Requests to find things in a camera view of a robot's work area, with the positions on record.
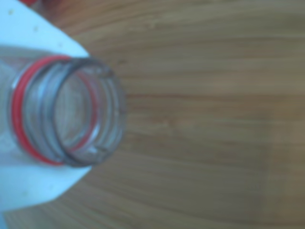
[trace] wooden table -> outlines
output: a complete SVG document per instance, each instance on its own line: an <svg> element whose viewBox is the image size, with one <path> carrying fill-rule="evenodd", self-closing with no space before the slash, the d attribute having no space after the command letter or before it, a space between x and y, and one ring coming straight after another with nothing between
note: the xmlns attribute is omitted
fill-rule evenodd
<svg viewBox="0 0 305 229"><path fill-rule="evenodd" d="M126 137L10 229L304 229L305 2L53 0L121 78Z"/></svg>

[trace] bottle neck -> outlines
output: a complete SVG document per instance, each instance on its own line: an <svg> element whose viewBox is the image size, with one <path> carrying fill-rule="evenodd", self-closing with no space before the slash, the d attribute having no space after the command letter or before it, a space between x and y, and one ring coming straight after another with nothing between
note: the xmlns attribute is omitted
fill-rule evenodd
<svg viewBox="0 0 305 229"><path fill-rule="evenodd" d="M74 167L100 163L116 149L126 113L107 66L67 56L30 66L14 89L11 112L24 150L45 163Z"/></svg>

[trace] wood grain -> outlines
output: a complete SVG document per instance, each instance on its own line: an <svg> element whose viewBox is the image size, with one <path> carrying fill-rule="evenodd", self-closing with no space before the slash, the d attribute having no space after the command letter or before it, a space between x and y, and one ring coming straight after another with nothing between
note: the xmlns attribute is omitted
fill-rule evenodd
<svg viewBox="0 0 305 229"><path fill-rule="evenodd" d="M305 2L54 0L127 92L119 150L11 229L305 228Z"/></svg>

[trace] red ring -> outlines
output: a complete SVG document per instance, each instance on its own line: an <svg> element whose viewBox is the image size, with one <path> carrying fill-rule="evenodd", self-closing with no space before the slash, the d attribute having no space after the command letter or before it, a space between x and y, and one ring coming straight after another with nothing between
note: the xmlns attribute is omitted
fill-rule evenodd
<svg viewBox="0 0 305 229"><path fill-rule="evenodd" d="M54 162L49 160L48 158L44 157L41 153L39 153L31 144L29 141L24 129L23 129L23 119L22 119L22 106L23 106L23 98L25 96L25 90L26 87L29 83L29 81L32 79L33 75L43 66L57 60L69 60L69 56L65 55L56 55L56 56L48 56L43 59L40 59L36 61L33 65L31 65L25 73L21 76L20 81L18 82L18 85L16 89L14 90L13 96L12 96L12 125L13 129L15 131L15 134L19 140L19 143L21 146L34 158L45 162L50 165L55 165L59 166L62 165L62 163ZM91 122L90 122L90 128L88 132L85 134L85 136L79 141L79 143L74 146L71 150L77 150L84 146L87 141L89 140L94 127L96 126L98 122L98 101L96 98L95 93L93 92L94 90L92 89L92 86L90 85L89 81L84 77L83 74L79 75L80 79L83 81L85 86L87 87L89 93L90 93L90 98L92 101L92 109L93 113L91 116Z"/></svg>
<svg viewBox="0 0 305 229"><path fill-rule="evenodd" d="M65 55L56 55L56 56L48 56L36 61L33 65L31 65L25 73L21 76L20 81L18 82L16 89L12 95L12 125L15 131L15 134L19 140L21 146L34 158L45 162L50 165L59 166L62 163L54 162L49 160L48 158L41 155L31 144L29 141L24 129L23 129L23 119L22 119L22 105L23 98L25 95L26 87L29 81L32 79L33 75L43 66L57 60L68 60L69 56Z"/></svg>
<svg viewBox="0 0 305 229"><path fill-rule="evenodd" d="M97 110L98 101L97 101L95 93L93 92L94 89L92 89L92 86L90 85L89 81L85 78L84 74L79 74L79 78L82 80L82 82L85 84L85 86L87 87L87 89L89 91L90 98L91 98L91 101L92 101L93 112L92 112L92 115L91 115L89 130L87 131L85 136L78 142L78 144L76 146L74 146L73 148L71 148L72 151L83 147L87 143L87 141L89 140L89 138L90 138L97 122L98 122L98 115L97 115L97 113L98 113L98 110Z"/></svg>

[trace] transparent plastic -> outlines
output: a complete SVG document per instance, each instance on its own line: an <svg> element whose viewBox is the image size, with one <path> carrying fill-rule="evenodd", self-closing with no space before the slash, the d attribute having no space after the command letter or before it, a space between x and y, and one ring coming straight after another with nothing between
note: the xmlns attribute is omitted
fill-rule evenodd
<svg viewBox="0 0 305 229"><path fill-rule="evenodd" d="M117 148L125 118L118 79L100 61L1 49L0 166L95 165Z"/></svg>

